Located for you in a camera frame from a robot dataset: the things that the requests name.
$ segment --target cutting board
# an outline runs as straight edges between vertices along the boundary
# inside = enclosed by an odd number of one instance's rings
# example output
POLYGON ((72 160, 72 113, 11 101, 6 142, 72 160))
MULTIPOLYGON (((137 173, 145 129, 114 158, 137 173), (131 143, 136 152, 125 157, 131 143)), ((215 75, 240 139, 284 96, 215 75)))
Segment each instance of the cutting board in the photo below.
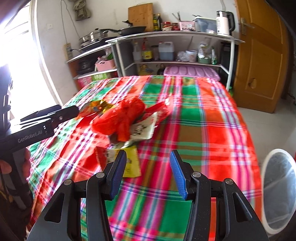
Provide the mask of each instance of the cutting board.
POLYGON ((145 32, 153 31, 153 3, 128 8, 128 20, 134 26, 146 26, 145 32))

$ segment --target bolt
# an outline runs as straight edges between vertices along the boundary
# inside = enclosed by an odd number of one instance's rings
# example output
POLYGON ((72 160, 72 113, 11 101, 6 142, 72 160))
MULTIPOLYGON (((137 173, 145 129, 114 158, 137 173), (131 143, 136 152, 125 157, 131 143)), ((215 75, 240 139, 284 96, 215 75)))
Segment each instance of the bolt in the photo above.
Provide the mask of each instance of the bolt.
POLYGON ((225 182, 226 182, 227 184, 229 184, 229 185, 233 184, 233 180, 230 179, 230 178, 226 178, 226 179, 225 179, 225 182))
POLYGON ((200 177, 201 174, 200 174, 200 172, 193 172, 192 173, 192 176, 194 176, 194 177, 200 177))
POLYGON ((71 179, 66 179, 66 180, 64 181, 64 184, 65 184, 66 186, 70 185, 71 183, 72 183, 72 180, 71 180, 71 179))
POLYGON ((96 174, 96 177, 97 178, 102 178, 102 177, 104 177, 105 176, 105 173, 103 173, 103 172, 98 172, 97 174, 96 174))

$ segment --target tile floor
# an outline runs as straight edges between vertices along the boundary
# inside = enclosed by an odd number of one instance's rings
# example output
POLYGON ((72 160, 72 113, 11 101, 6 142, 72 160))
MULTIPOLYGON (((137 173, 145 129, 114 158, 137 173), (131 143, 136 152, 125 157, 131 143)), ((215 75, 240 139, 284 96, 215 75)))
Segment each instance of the tile floor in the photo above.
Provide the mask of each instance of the tile floor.
POLYGON ((293 157, 296 152, 296 112, 284 100, 280 100, 273 114, 238 108, 241 112, 256 149, 259 165, 267 154, 276 148, 289 152, 293 157))

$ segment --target door panel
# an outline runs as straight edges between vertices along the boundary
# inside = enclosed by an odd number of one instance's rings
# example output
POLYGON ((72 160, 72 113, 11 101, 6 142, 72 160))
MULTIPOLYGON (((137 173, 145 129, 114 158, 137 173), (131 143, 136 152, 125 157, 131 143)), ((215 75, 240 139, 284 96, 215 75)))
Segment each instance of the door panel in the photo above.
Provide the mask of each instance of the door panel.
POLYGON ((239 107, 272 113, 284 85, 288 63, 287 30, 264 0, 236 0, 240 18, 254 28, 240 34, 234 99, 239 107))

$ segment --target purple storage bin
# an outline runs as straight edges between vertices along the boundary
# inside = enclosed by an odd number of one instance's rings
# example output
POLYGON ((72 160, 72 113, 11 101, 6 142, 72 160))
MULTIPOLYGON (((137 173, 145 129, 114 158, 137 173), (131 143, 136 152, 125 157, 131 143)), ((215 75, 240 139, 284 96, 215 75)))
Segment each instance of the purple storage bin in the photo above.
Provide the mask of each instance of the purple storage bin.
POLYGON ((216 73, 215 70, 201 66, 170 65, 165 68, 163 75, 184 77, 207 77, 220 81, 220 76, 216 73))

